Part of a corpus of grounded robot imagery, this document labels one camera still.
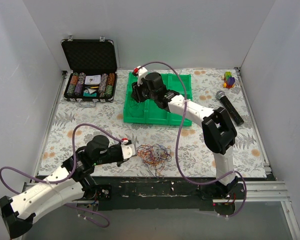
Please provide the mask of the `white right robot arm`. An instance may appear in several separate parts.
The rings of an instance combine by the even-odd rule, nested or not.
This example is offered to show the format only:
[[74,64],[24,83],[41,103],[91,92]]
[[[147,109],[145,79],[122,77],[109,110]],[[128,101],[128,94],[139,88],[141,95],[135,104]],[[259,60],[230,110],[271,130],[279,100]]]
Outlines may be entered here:
[[188,119],[202,128],[204,143],[213,153],[216,169],[212,186],[202,184],[206,195],[222,199],[233,195],[238,183],[233,161],[237,131],[227,110],[223,107],[204,107],[185,99],[177,91],[167,89],[161,74],[157,72],[135,68],[132,74],[137,77],[137,81],[131,84],[131,96],[136,102],[153,100],[160,109],[180,115],[182,119]]

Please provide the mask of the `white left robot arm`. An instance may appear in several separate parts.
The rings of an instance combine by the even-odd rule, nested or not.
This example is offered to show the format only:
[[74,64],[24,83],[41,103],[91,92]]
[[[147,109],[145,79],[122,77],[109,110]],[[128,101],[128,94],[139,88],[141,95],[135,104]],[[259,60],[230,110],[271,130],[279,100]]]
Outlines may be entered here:
[[0,198],[0,214],[11,239],[27,233],[40,218],[53,210],[84,198],[96,196],[91,177],[95,166],[116,163],[120,166],[136,155],[131,140],[110,145],[104,135],[96,135],[65,160],[53,173],[24,192]]

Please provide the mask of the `black poker chip case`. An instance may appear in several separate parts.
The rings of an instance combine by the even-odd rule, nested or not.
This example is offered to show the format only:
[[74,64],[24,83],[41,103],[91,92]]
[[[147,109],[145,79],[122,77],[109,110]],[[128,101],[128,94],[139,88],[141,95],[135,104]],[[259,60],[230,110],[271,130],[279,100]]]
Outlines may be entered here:
[[72,39],[68,37],[61,41],[65,58],[70,67],[70,78],[74,73],[84,73],[87,76],[102,74],[114,74],[112,92],[108,96],[101,97],[99,93],[96,96],[84,96],[67,94],[70,83],[67,83],[63,97],[68,102],[102,102],[111,103],[114,100],[117,84],[117,58],[114,41],[101,36],[98,39]]

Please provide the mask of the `floral patterned table mat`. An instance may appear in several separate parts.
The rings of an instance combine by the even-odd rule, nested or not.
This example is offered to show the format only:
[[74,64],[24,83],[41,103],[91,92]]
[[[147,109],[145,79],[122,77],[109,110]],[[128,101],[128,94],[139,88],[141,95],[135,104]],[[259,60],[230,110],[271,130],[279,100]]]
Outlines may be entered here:
[[[231,72],[235,78],[234,87],[223,89],[230,102],[243,118],[244,123],[236,126],[237,137],[233,147],[234,168],[244,178],[266,178],[265,157],[255,131],[253,119],[235,69],[182,69],[177,70],[185,84],[187,97],[204,107],[217,109],[222,104],[216,93],[223,89],[222,75]],[[64,91],[58,100],[56,112],[37,176],[46,176],[61,165],[72,152],[73,130],[78,124],[96,125],[117,138],[128,138],[137,147],[160,145],[170,149],[171,160],[157,160],[150,167],[140,157],[133,157],[117,167],[105,164],[95,167],[94,176],[105,177],[181,177],[175,162],[175,145],[182,117],[170,114],[157,107],[152,100],[136,103],[131,99],[131,84],[137,79],[130,70],[118,70],[117,85],[113,102],[77,102],[64,99]],[[185,119],[180,133],[178,161],[187,177],[214,177],[216,164],[213,153],[206,147],[201,128]]]

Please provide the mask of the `black microphone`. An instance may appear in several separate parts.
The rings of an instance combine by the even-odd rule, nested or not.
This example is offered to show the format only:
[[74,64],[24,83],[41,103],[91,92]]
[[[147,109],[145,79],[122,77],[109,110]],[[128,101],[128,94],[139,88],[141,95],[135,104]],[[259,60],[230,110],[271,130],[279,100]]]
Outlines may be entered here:
[[229,113],[230,117],[233,119],[235,124],[237,126],[241,126],[244,123],[244,120],[240,116],[238,111],[235,109],[233,104],[230,102],[230,100],[226,96],[225,92],[222,90],[219,90],[216,93],[216,98],[223,104],[224,108],[227,110],[227,112]]

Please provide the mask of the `colourful toy block figure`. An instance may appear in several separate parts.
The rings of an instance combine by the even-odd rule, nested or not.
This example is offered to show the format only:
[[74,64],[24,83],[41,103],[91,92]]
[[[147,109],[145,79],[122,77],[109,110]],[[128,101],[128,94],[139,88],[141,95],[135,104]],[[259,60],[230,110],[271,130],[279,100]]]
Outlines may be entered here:
[[230,71],[226,71],[222,76],[221,79],[223,80],[223,88],[231,89],[235,85],[235,78],[233,77]]

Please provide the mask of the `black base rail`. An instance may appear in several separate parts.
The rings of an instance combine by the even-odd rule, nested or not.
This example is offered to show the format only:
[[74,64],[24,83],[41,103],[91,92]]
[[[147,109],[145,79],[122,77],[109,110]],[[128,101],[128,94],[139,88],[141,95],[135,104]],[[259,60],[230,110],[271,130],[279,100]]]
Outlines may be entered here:
[[213,211],[214,200],[234,208],[234,199],[243,199],[243,185],[231,188],[219,183],[194,185],[180,177],[94,177],[96,185],[83,197],[80,205],[95,205],[100,211],[198,209]]

